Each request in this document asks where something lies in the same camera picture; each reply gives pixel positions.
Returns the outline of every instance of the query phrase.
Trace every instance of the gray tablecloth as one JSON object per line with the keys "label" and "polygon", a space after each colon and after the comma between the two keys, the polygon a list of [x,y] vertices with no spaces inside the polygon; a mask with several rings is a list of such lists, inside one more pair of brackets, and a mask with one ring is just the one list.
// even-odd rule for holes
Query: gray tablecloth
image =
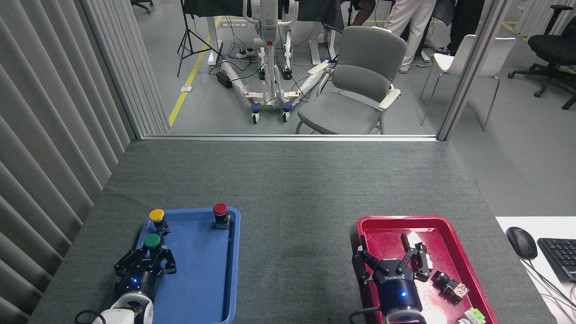
{"label": "gray tablecloth", "polygon": [[362,307],[350,228],[411,214],[452,223],[500,323],[555,322],[447,142],[165,140],[130,144],[29,323],[109,308],[152,209],[221,201],[242,213],[236,324],[346,323]]}

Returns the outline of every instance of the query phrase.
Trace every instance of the yellow floor line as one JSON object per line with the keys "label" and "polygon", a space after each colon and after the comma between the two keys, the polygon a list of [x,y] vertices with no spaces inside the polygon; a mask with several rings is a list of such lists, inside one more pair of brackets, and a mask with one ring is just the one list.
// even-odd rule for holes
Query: yellow floor line
{"label": "yellow floor line", "polygon": [[[222,16],[218,17],[218,19],[216,19],[216,26],[218,26],[218,24],[220,23],[220,19],[222,18]],[[206,43],[210,44],[210,37],[208,36],[208,38],[206,39]],[[202,50],[207,49],[208,46],[206,44],[204,44],[204,47],[202,47]],[[186,83],[184,85],[191,85],[192,84],[192,80],[194,80],[194,77],[196,76],[196,73],[198,72],[198,69],[200,68],[200,63],[202,63],[202,59],[204,58],[204,54],[206,52],[201,52],[198,55],[198,58],[196,59],[196,64],[194,64],[194,67],[192,68],[192,71],[190,71],[190,75],[188,76],[188,80],[186,80]],[[176,117],[178,116],[178,113],[180,112],[180,107],[182,107],[182,103],[184,102],[184,99],[186,98],[186,94],[188,92],[181,92],[180,96],[178,97],[178,100],[176,101],[176,105],[174,105],[174,109],[172,110],[172,113],[170,114],[170,117],[168,118],[168,122],[170,122],[170,126],[174,125],[174,120],[176,120]]]}

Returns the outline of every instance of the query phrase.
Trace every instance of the keyboard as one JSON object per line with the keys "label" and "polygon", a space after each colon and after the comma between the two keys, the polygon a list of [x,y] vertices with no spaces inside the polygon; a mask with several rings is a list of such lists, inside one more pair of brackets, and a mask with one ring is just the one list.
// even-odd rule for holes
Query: keyboard
{"label": "keyboard", "polygon": [[576,240],[538,239],[538,246],[560,281],[576,282]]}

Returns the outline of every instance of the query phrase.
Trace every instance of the yellow button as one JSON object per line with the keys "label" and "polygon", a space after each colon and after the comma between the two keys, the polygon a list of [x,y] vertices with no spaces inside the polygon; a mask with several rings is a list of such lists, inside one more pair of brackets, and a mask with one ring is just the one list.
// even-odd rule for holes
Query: yellow button
{"label": "yellow button", "polygon": [[148,215],[151,221],[161,221],[164,218],[164,211],[162,209],[154,209]]}

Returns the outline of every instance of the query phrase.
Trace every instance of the computer mouse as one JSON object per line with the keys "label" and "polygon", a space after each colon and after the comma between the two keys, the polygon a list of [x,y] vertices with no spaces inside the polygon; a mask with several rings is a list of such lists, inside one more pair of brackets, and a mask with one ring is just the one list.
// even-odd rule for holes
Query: computer mouse
{"label": "computer mouse", "polygon": [[516,254],[522,259],[532,260],[538,256],[536,242],[527,231],[520,227],[510,227],[506,230],[506,236]]}

